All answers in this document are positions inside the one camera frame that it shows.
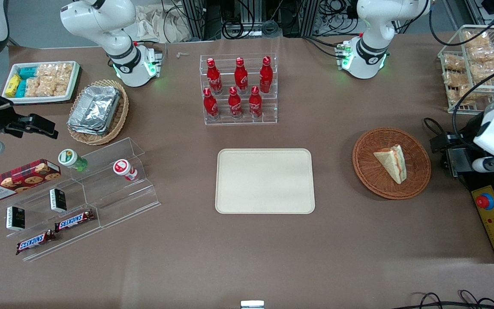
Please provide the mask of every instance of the table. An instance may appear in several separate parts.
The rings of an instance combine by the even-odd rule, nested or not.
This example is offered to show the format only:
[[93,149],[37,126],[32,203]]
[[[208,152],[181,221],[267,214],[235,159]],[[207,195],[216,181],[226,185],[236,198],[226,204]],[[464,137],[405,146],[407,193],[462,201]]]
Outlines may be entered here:
[[[10,251],[0,218],[0,308],[237,308],[262,299],[269,309],[412,305],[417,292],[459,301],[458,289],[494,299],[494,255],[472,198],[439,167],[419,196],[389,201],[367,190],[351,165],[357,138],[398,127],[429,151],[433,117],[450,128],[430,35],[398,35],[386,66],[370,80],[337,71],[301,39],[169,45],[161,78],[127,88],[131,109],[116,140],[131,137],[162,205],[32,263]],[[206,127],[199,56],[276,51],[277,125]],[[190,56],[180,59],[177,52]],[[100,48],[10,49],[11,63],[75,60],[80,87],[116,79]],[[0,135],[0,172],[70,147],[70,106],[19,107],[57,123],[57,140]],[[460,125],[468,118],[460,117]],[[221,215],[214,209],[216,159],[223,148],[307,148],[316,209],[310,215]]]

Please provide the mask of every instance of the red bottle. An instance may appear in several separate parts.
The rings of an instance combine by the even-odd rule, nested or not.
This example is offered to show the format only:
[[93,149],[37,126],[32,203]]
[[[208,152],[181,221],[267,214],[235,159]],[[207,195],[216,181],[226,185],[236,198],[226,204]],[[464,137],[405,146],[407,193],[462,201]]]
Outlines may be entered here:
[[249,97],[249,112],[253,118],[259,118],[262,116],[262,98],[259,94],[259,88],[253,86],[251,88],[251,96]]
[[247,88],[249,87],[249,84],[247,82],[247,70],[245,69],[243,64],[244,64],[243,58],[238,57],[235,59],[234,78],[235,78],[235,85],[238,88],[239,94],[246,94],[248,91]]
[[241,110],[241,98],[238,96],[238,90],[236,87],[230,87],[228,104],[230,105],[230,113],[232,114],[232,118],[241,119],[241,117],[243,117],[243,111]]
[[218,107],[216,106],[216,98],[212,96],[211,90],[209,88],[205,88],[203,90],[203,106],[205,106],[205,110],[207,111],[207,117],[210,121],[215,121],[220,118],[220,113],[218,112]]
[[222,80],[220,78],[220,72],[214,64],[214,59],[207,59],[207,79],[209,80],[209,86],[214,94],[222,93]]
[[267,55],[262,59],[262,68],[260,69],[260,91],[267,94],[272,87],[274,72],[270,67],[270,57]]

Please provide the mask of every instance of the sandwich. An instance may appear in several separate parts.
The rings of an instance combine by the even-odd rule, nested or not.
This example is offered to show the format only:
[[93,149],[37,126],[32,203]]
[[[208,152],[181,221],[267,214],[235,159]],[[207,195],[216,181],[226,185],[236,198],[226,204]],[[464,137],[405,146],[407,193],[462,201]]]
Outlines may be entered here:
[[384,148],[373,152],[373,154],[396,183],[401,184],[407,178],[404,152],[401,150],[400,145]]

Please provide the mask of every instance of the wicker basket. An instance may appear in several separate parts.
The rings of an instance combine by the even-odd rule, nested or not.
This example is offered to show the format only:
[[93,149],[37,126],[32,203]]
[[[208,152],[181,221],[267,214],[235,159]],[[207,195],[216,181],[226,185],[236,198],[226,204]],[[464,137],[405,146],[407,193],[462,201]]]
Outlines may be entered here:
[[[407,178],[397,184],[373,155],[382,148],[400,144],[404,152]],[[405,200],[426,188],[431,176],[430,158],[413,136],[392,127],[365,132],[355,143],[352,162],[359,180],[369,190],[391,200]]]
[[[117,82],[114,82],[113,80],[100,80],[98,82],[92,83],[91,86],[112,86],[118,89],[119,92],[121,92],[118,106],[114,114],[114,119],[112,119],[110,125],[110,130],[106,135],[94,135],[94,134],[78,133],[76,131],[73,131],[68,126],[68,131],[76,141],[86,143],[88,145],[102,145],[104,143],[108,143],[112,139],[115,139],[115,137],[119,134],[119,131],[121,131],[121,129],[123,128],[123,125],[125,124],[125,118],[127,118],[127,112],[129,111],[129,98],[127,98],[127,94],[123,86],[121,86]],[[74,104],[72,105],[70,111],[70,115],[74,112],[74,109],[77,105],[77,101],[79,101],[79,98],[81,94],[83,94],[85,89],[87,88],[85,87],[84,90],[82,90],[76,96],[76,99],[74,100]]]

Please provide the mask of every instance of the small black box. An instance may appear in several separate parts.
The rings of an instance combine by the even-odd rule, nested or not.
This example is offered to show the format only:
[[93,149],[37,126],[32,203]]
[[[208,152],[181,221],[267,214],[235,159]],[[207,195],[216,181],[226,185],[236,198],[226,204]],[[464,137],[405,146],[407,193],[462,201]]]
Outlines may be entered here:
[[56,212],[65,212],[66,208],[66,195],[63,191],[54,188],[50,191],[51,196],[51,210]]
[[26,227],[24,209],[15,206],[7,207],[6,228],[13,231],[22,231]]

